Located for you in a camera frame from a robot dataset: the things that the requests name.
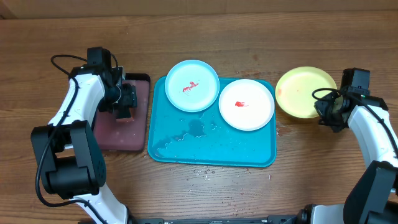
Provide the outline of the red sponge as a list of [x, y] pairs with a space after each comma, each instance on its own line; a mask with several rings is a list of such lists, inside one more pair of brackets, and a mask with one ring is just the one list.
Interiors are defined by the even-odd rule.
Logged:
[[116, 115], [117, 122], [130, 122], [134, 121], [135, 109], [134, 108], [123, 108], [118, 110]]

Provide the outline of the dark tray with red water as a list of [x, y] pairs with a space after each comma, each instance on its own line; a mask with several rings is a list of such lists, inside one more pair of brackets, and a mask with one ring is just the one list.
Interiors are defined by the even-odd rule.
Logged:
[[141, 152], [145, 148], [150, 76], [146, 73], [127, 73], [125, 83], [136, 87], [137, 107], [132, 118], [117, 120], [113, 113], [97, 111], [94, 135], [103, 151]]

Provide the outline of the yellow plate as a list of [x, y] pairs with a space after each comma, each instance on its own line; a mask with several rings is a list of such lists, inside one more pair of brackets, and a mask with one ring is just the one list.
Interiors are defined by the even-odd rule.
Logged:
[[275, 98], [279, 107], [296, 118], [318, 116], [313, 91], [320, 88], [336, 89], [334, 79], [316, 67], [297, 67], [285, 73], [277, 82]]

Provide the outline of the teal plastic tray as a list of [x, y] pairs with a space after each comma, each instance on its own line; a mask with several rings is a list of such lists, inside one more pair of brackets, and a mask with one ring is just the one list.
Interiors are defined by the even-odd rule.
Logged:
[[167, 98], [162, 77], [154, 87], [147, 152], [159, 162], [267, 167], [277, 157], [276, 118], [261, 129], [241, 131], [222, 118], [217, 102], [184, 112]]

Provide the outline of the light blue plate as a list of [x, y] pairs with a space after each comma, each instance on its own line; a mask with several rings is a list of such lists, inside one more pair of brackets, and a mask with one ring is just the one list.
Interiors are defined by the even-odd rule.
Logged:
[[201, 60], [174, 65], [165, 78], [165, 94], [171, 104], [185, 112], [209, 108], [217, 99], [220, 80], [212, 66]]

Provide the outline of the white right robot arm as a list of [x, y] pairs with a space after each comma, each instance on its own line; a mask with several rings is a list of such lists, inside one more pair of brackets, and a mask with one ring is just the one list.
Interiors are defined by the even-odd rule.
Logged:
[[333, 91], [315, 102], [320, 123], [334, 132], [350, 128], [366, 170], [343, 204], [307, 205], [289, 223], [397, 223], [397, 136], [382, 98]]

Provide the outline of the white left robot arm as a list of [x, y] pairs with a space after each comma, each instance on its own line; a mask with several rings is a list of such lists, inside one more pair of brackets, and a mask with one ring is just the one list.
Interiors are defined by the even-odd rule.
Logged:
[[106, 185], [106, 164], [91, 128], [106, 89], [94, 73], [71, 75], [57, 114], [30, 135], [35, 192], [48, 207], [78, 204], [95, 223], [136, 223]]

